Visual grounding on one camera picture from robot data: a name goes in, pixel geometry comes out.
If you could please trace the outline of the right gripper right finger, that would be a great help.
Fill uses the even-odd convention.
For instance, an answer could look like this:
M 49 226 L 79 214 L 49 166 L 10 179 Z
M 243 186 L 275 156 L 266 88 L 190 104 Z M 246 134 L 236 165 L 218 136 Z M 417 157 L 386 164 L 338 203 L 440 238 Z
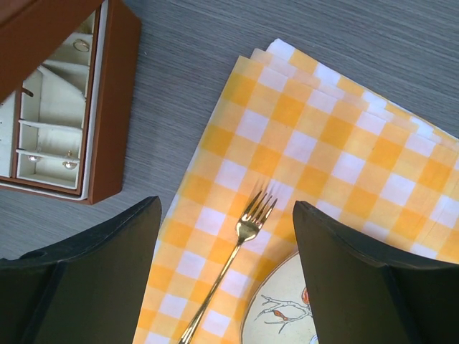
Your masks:
M 320 343 L 456 343 L 458 266 L 397 249 L 298 201 L 293 224 Z

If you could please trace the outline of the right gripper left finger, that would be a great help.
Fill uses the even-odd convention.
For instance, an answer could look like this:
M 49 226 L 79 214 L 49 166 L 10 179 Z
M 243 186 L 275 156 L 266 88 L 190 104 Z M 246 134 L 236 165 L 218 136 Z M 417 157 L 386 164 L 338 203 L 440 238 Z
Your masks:
M 55 244 L 1 261 L 3 343 L 131 343 L 161 220 L 149 196 Z

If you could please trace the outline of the brown jewelry box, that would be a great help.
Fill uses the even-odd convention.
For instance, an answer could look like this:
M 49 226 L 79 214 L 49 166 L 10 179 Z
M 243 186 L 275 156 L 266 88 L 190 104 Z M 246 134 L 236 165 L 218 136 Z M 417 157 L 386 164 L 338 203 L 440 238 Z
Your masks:
M 74 193 L 2 181 L 6 190 L 96 204 L 122 189 L 140 19 L 123 1 L 3 1 L 1 102 L 100 10 L 81 183 Z

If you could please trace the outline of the brown jewelry tray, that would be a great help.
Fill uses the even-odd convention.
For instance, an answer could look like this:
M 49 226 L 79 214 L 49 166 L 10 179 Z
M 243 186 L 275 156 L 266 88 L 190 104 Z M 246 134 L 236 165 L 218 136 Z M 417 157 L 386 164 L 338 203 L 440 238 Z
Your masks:
M 96 38 L 96 9 L 1 102 L 1 180 L 74 193 L 81 183 Z M 72 43 L 83 39 L 89 52 Z M 33 163 L 28 155 L 41 156 Z M 63 161 L 78 162 L 67 170 Z

